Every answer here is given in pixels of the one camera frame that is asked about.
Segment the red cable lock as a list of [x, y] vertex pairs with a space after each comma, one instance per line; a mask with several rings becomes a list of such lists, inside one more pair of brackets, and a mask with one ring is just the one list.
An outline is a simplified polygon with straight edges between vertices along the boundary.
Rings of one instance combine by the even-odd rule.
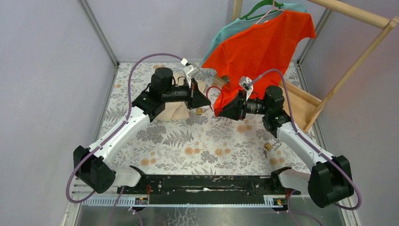
[[222, 93], [222, 89], [218, 86], [210, 86], [206, 90], [206, 97], [210, 101], [209, 108], [212, 111], [213, 115], [216, 116], [215, 109], [214, 109], [214, 103], [217, 100], [216, 93], [218, 94]]

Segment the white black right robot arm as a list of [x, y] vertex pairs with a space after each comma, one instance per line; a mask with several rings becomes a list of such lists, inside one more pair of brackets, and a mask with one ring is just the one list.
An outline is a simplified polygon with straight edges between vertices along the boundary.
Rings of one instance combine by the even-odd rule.
[[273, 173], [270, 188], [276, 194], [295, 189], [308, 194], [321, 208], [351, 197], [357, 190], [351, 176], [349, 160], [334, 156], [308, 138], [284, 110], [285, 98], [279, 86], [269, 86], [263, 99], [248, 98], [244, 90], [227, 105], [215, 108], [217, 117], [243, 120], [247, 114], [262, 115], [264, 128], [288, 145], [311, 171], [309, 174], [291, 168]]

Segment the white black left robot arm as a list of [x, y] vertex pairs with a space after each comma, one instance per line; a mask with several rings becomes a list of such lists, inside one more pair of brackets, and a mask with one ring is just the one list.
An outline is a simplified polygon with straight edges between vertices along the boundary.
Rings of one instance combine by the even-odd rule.
[[187, 65], [183, 69], [183, 84], [177, 85], [172, 83], [171, 69], [156, 69], [149, 86], [131, 103], [127, 115], [111, 131], [89, 147], [78, 146], [74, 150], [74, 175], [99, 194], [112, 186], [128, 186], [136, 194], [143, 192], [146, 181], [136, 168], [112, 167], [111, 162], [137, 132], [165, 110], [166, 103], [184, 102], [188, 109], [210, 105], [193, 78], [199, 72], [198, 67]]

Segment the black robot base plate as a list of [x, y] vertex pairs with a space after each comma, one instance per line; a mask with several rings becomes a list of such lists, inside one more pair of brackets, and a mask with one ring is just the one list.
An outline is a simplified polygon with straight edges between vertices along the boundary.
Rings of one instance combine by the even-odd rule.
[[162, 175], [145, 174], [139, 171], [138, 183], [118, 188], [119, 194], [146, 196], [166, 194], [248, 194], [278, 196], [286, 201], [290, 188], [284, 188], [277, 181], [275, 172], [271, 176], [231, 175]]

